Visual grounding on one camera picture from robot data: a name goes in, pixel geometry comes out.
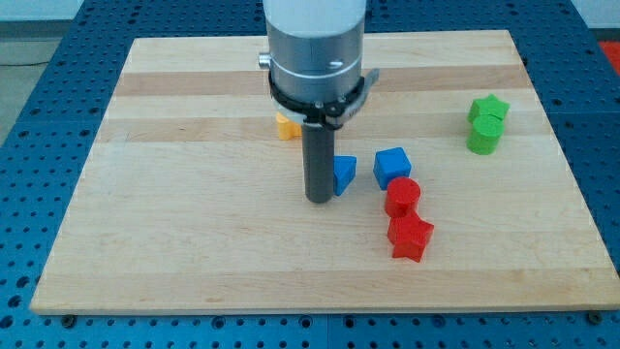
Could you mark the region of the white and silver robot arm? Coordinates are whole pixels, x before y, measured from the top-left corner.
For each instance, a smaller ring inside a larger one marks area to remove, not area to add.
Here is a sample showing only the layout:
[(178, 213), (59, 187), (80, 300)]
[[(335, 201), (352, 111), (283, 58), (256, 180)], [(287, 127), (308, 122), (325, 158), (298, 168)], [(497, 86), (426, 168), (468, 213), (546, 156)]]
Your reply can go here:
[(259, 67), (288, 98), (334, 102), (361, 76), (365, 0), (263, 0), (268, 51)]

